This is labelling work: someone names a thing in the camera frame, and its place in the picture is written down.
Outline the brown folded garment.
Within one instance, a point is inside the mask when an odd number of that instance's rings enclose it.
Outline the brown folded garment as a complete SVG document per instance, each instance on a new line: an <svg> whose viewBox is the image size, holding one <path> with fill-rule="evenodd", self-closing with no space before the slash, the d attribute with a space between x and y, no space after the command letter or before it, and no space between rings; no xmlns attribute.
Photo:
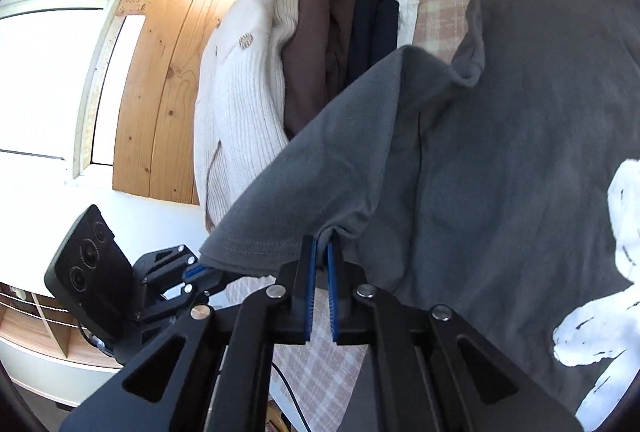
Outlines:
<svg viewBox="0 0 640 432"><path fill-rule="evenodd" d="M346 86L356 0L299 0L296 32L282 50L284 128L297 135Z"/></svg>

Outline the navy folded garment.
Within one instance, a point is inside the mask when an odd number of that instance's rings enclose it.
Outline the navy folded garment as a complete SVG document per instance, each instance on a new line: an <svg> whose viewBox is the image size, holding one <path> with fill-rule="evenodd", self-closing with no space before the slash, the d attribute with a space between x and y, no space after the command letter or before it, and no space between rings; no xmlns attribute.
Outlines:
<svg viewBox="0 0 640 432"><path fill-rule="evenodd" d="M397 47L397 0L356 0L347 60L347 84Z"/></svg>

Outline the pine plank panel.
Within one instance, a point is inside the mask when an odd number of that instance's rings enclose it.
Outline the pine plank panel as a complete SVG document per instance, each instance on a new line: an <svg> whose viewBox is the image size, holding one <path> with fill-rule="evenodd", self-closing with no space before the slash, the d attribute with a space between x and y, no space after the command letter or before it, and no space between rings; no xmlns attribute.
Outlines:
<svg viewBox="0 0 640 432"><path fill-rule="evenodd" d="M119 17L142 29L120 102L113 188L197 204L193 117L210 34L235 0L122 0Z"/></svg>

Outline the grey t-shirt white print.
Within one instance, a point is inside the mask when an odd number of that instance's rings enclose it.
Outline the grey t-shirt white print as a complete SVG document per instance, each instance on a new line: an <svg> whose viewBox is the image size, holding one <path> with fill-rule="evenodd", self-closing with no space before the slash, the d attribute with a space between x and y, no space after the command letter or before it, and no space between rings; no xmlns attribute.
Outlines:
<svg viewBox="0 0 640 432"><path fill-rule="evenodd" d="M276 274L303 237L405 305L450 306L567 409L603 352L565 367L552 334L620 292L608 186L639 153L639 0L470 0L450 62L398 49L332 100L202 245Z"/></svg>

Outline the wooden shelf unit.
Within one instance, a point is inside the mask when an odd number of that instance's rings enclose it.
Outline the wooden shelf unit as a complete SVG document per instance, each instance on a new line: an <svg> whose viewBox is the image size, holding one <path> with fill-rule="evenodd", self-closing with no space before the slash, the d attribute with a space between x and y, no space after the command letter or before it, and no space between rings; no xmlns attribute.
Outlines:
<svg viewBox="0 0 640 432"><path fill-rule="evenodd" d="M83 367L119 363L90 345L77 320L54 297L1 284L1 337L10 344Z"/></svg>

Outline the cream knitted sweater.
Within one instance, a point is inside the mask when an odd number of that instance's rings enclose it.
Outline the cream knitted sweater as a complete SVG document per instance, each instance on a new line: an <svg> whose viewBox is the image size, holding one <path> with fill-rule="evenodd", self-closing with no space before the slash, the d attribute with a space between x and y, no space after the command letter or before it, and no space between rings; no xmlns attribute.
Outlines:
<svg viewBox="0 0 640 432"><path fill-rule="evenodd" d="M194 109L193 165L205 227L288 144L281 52L295 34L299 0L236 0L201 58Z"/></svg>

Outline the white folded garment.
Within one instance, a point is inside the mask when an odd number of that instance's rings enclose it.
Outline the white folded garment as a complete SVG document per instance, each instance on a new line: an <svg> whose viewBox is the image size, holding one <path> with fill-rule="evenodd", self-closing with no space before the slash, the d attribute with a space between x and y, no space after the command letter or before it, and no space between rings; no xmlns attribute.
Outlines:
<svg viewBox="0 0 640 432"><path fill-rule="evenodd" d="M411 45L418 23L420 0L396 0L398 2L397 47Z"/></svg>

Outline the pink plaid table cloth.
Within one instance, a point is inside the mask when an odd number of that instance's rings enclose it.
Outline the pink plaid table cloth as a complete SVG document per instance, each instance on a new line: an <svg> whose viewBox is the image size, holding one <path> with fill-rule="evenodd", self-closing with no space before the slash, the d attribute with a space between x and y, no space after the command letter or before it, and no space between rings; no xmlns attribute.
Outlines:
<svg viewBox="0 0 640 432"><path fill-rule="evenodd" d="M449 62L466 32L469 0L420 0L413 44ZM331 339L326 291L314 295L311 340L274 349L269 393L297 431L335 431L352 397L364 349Z"/></svg>

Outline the white window frame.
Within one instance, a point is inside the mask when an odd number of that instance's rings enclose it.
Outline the white window frame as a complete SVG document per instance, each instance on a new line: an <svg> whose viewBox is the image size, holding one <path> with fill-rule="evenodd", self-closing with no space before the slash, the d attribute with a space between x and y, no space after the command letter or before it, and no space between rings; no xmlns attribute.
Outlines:
<svg viewBox="0 0 640 432"><path fill-rule="evenodd" d="M110 166L150 0L1 0L1 177L65 183Z"/></svg>

